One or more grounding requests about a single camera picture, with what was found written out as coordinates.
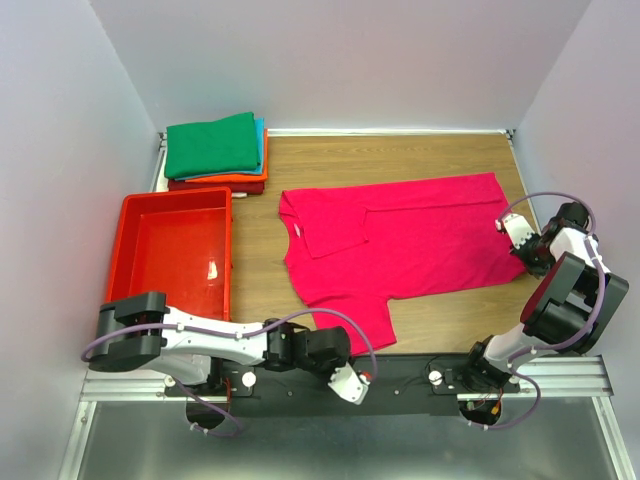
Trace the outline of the pink t shirt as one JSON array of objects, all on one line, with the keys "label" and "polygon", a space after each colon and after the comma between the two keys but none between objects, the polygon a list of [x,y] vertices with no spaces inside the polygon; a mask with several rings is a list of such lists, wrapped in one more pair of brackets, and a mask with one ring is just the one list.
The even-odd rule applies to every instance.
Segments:
[{"label": "pink t shirt", "polygon": [[396,342],[389,301],[501,285],[524,273],[496,230],[507,205],[492,173],[286,190],[284,262],[316,326],[344,325],[352,353],[364,354]]}]

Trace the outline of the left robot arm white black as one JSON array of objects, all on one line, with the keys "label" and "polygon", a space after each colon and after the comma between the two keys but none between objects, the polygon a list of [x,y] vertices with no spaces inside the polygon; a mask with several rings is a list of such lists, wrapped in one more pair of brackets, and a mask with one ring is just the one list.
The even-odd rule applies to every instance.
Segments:
[{"label": "left robot arm white black", "polygon": [[155,370],[214,393],[222,380],[215,359],[269,371],[300,369],[332,388],[357,377],[346,330],[309,330],[286,319],[229,323],[197,317],[148,292],[100,307],[96,339],[81,359],[98,372]]}]

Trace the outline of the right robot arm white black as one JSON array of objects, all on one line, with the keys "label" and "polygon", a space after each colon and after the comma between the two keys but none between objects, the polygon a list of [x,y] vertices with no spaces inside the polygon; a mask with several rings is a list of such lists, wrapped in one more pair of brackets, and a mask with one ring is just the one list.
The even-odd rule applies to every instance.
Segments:
[{"label": "right robot arm white black", "polygon": [[461,382],[474,392],[504,387],[540,356],[588,352],[629,291],[629,282],[604,265],[591,212],[579,201],[562,204],[539,233],[515,213],[501,215],[496,229],[541,282],[519,324],[476,343],[461,365]]}]

